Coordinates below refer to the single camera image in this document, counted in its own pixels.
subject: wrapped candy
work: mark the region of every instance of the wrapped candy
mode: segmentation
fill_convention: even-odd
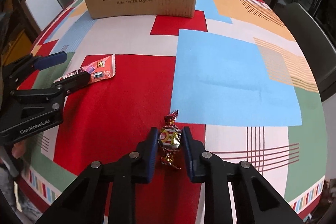
[[[62,77],[56,79],[54,83],[57,81],[63,80],[65,78],[68,78],[70,76],[76,75],[78,73],[81,73],[83,71],[86,71],[91,75],[91,79],[88,84],[92,84],[100,80],[112,78],[116,74],[116,62],[115,62],[114,54],[108,57],[102,58],[100,60],[97,60],[89,64],[88,66],[84,66],[77,70],[71,71],[63,75]]]
[[[170,165],[176,169],[181,169],[174,163],[174,154],[181,147],[181,130],[174,124],[179,110],[165,116],[165,126],[160,129],[158,142],[163,149],[164,155],[161,157],[161,163]]]

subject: wall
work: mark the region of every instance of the wall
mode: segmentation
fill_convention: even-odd
[[[26,0],[26,5],[41,30],[62,11],[57,0]]]
[[[326,179],[336,178],[336,94],[322,103],[328,134]]]

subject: colorful tablecloth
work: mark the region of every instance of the colorful tablecloth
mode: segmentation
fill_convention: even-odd
[[[302,218],[319,201],[327,135],[318,88],[293,36],[262,0],[197,0],[192,19],[98,20],[75,0],[32,53],[60,51],[64,64],[20,88],[48,88],[111,54],[116,75],[67,97],[64,123],[31,139],[22,176],[40,207],[92,161],[133,151],[175,109],[180,127],[190,126],[223,160],[251,162]],[[189,182],[181,157],[183,170],[157,163],[152,183],[137,185],[137,223],[203,223],[204,188]]]

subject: metal screw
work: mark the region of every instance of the metal screw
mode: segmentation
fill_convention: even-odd
[[[131,159],[136,159],[140,156],[140,154],[138,152],[134,151],[134,152],[131,152],[129,154],[129,156],[130,156]]]
[[[100,166],[100,161],[95,160],[93,162],[91,162],[91,167],[92,168],[98,168]]]
[[[243,160],[240,165],[244,168],[249,168],[251,164],[247,160]]]
[[[59,104],[58,104],[58,103],[54,103],[54,104],[52,105],[52,108],[55,109],[55,110],[58,109],[58,108],[59,108]]]
[[[202,153],[202,157],[206,159],[210,159],[212,157],[211,152],[205,151]]]

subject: plaid line pattern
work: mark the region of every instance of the plaid line pattern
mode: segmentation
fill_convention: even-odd
[[[57,191],[46,180],[42,180],[41,175],[33,170],[33,168],[25,161],[21,175],[30,187],[32,187],[33,190],[49,205],[51,205],[61,194],[60,191]]]
[[[220,156],[222,160],[234,163],[247,160],[263,175],[266,171],[298,162],[299,150],[299,143],[265,148],[265,127],[246,127],[245,151],[212,151],[212,153]]]
[[[255,37],[254,41],[263,57],[270,79],[308,91],[319,92],[313,73],[304,57]]]
[[[317,185],[315,185],[312,189],[299,196],[296,201],[290,203],[292,209],[296,213],[299,213],[303,209],[305,209],[305,207],[307,207],[316,197],[318,197],[322,193],[323,183],[324,178],[322,179],[322,181],[319,181]]]
[[[65,52],[67,50],[67,48],[69,47],[69,45],[64,45],[62,48],[61,48],[61,52]]]
[[[50,140],[43,135],[43,132],[32,137],[32,140],[38,147],[41,147],[42,150],[48,152]]]
[[[268,20],[276,25],[286,28],[277,15],[266,5],[257,0],[240,0],[246,10],[255,16]]]

